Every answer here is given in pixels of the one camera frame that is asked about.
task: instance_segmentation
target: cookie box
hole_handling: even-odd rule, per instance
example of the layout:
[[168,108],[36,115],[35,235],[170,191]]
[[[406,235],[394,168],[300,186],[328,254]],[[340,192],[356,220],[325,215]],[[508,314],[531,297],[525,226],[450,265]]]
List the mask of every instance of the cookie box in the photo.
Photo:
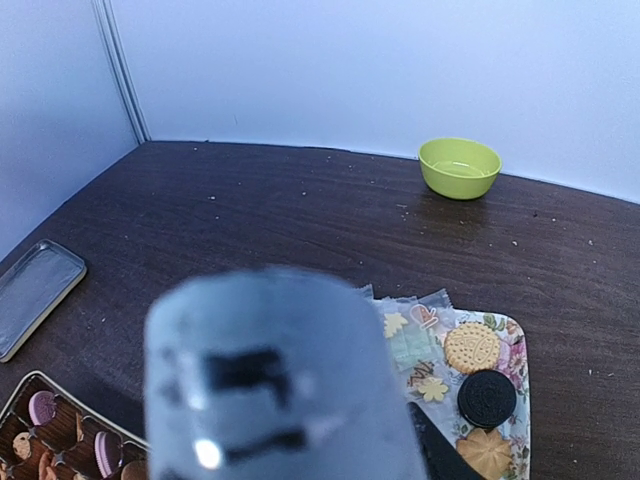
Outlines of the cookie box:
[[0,414],[1,480],[146,480],[147,453],[42,372],[24,377]]

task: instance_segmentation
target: silver rectangular tray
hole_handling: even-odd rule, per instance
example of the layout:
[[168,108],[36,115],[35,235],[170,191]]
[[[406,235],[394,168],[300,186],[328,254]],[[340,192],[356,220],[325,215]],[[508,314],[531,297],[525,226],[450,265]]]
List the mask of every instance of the silver rectangular tray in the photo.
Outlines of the silver rectangular tray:
[[0,277],[0,362],[8,362],[87,273],[84,261],[41,240]]

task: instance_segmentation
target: black object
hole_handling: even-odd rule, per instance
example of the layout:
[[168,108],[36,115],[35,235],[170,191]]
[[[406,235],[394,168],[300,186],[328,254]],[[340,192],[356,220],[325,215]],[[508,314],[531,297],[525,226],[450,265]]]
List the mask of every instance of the black object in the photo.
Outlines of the black object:
[[416,403],[409,403],[409,412],[430,480],[484,480]]
[[495,370],[476,372],[458,392],[460,414],[476,427],[490,429],[504,423],[516,408],[516,389]]

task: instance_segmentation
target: black marking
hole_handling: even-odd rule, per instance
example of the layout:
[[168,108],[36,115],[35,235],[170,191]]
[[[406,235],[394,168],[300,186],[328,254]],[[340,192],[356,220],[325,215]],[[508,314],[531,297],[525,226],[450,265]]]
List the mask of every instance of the black marking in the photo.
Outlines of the black marking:
[[286,408],[291,384],[284,361],[274,349],[244,353],[234,357],[210,355],[205,358],[209,385],[213,390],[255,388],[267,384],[281,408]]
[[304,430],[291,430],[277,433],[251,445],[225,450],[224,458],[229,463],[237,463],[262,455],[269,450],[305,450],[308,445],[307,435]]
[[182,393],[180,392],[180,386],[178,385],[178,382],[175,380],[162,385],[158,389],[158,394],[171,405],[182,405]]
[[160,357],[171,366],[176,364],[176,354],[169,347],[165,347],[160,350]]
[[186,480],[182,475],[176,473],[171,468],[167,468],[160,473],[160,480]]

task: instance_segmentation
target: cookie tray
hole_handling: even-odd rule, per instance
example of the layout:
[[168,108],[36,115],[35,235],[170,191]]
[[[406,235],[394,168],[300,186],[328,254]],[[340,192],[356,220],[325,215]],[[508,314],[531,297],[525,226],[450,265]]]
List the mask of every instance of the cookie tray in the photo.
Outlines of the cookie tray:
[[[29,400],[42,390],[54,394],[55,416],[44,425],[34,425]],[[117,437],[115,453],[119,460],[109,479],[121,480],[122,469],[130,462],[146,463],[149,446],[143,439],[84,405],[44,373],[33,371],[22,379],[0,414],[0,477],[3,480],[42,479],[40,460],[49,452],[55,477],[47,478],[102,479],[95,454],[95,438],[99,432]],[[26,450],[16,450],[14,445],[14,439],[20,434],[23,434],[22,443],[18,446],[24,447],[24,439],[28,438]]]

